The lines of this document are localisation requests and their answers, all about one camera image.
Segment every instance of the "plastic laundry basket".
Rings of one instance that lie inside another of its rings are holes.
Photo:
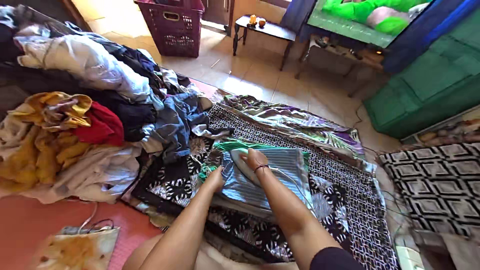
[[[201,0],[136,0],[162,56],[198,57]]]

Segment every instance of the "blue striped fabric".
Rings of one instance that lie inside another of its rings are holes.
[[[275,176],[288,189],[293,191],[293,193],[295,193],[310,209],[310,205],[312,205],[312,196],[310,194],[308,172],[305,169],[302,151],[300,149],[290,148],[260,149],[259,151],[265,154],[268,158],[268,165],[270,167],[280,169],[297,183],[309,203],[306,202],[305,198],[291,179],[279,172],[274,172]],[[247,177],[245,177],[245,175],[243,175],[231,159],[229,152],[223,153],[222,165],[224,167],[222,176],[225,180],[225,185],[222,190],[223,195],[252,206],[270,209],[264,190],[253,184]]]

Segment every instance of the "green plastic container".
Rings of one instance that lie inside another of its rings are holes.
[[[380,133],[402,139],[480,104],[480,11],[364,101]]]

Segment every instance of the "clothes iron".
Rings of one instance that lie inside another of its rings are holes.
[[[258,180],[257,176],[253,172],[253,170],[248,166],[248,164],[241,158],[241,154],[247,155],[248,150],[245,148],[237,148],[230,151],[230,155],[232,157],[233,162],[238,167],[241,173],[245,175],[252,183],[255,185],[262,187],[260,181]]]

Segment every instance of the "television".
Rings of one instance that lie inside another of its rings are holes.
[[[307,24],[386,48],[434,0],[317,0]]]

